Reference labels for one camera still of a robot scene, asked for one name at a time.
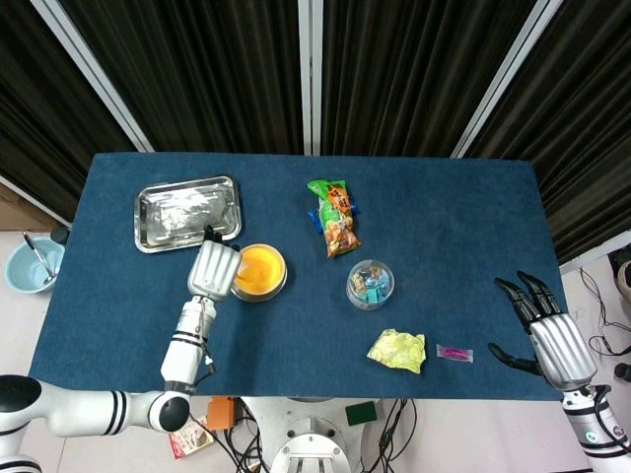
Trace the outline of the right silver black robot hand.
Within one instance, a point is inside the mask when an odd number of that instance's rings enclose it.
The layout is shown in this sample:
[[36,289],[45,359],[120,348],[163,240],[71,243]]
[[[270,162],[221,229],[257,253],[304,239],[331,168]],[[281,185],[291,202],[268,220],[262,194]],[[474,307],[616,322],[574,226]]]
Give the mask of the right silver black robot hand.
[[507,354],[497,344],[489,351],[505,366],[542,376],[559,391],[579,390],[592,382],[596,364],[576,321],[563,311],[551,290],[538,278],[518,273],[526,285],[497,278],[494,283],[507,296],[532,347],[533,360]]

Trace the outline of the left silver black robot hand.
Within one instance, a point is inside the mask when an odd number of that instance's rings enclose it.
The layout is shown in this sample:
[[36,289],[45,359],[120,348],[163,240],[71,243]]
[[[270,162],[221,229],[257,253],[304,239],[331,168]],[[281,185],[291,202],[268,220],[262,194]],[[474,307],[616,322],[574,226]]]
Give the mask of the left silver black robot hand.
[[189,292],[214,302],[226,299],[241,262],[240,248],[223,242],[222,235],[211,225],[206,225],[202,244],[188,275]]

